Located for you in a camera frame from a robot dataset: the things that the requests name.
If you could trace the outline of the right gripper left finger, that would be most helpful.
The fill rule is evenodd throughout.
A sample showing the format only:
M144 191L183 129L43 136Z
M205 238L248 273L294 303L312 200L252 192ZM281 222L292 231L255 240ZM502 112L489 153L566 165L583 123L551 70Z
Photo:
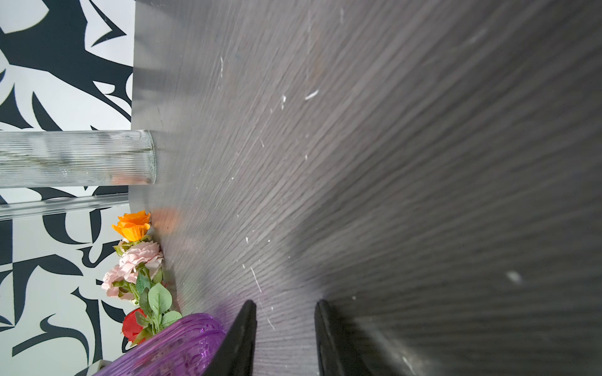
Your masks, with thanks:
M252 376L256 347L256 304L247 300L204 376Z

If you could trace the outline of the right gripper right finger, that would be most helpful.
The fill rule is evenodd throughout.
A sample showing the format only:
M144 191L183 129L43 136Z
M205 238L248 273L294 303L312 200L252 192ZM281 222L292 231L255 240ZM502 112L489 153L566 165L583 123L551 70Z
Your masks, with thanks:
M321 376L372 374L346 333L340 315L328 301L317 302L314 323Z

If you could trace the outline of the blue purple glass vase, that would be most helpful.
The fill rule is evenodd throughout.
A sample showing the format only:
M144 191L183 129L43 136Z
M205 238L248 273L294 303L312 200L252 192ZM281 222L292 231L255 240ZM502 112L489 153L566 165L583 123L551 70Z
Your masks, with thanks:
M98 375L202 375L226 337L206 313L185 316L97 372Z

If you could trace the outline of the clear glass vase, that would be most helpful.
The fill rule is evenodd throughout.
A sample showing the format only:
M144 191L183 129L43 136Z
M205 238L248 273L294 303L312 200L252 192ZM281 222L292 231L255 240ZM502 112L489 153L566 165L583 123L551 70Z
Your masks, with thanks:
M1 132L1 187L131 186L156 181L149 131Z

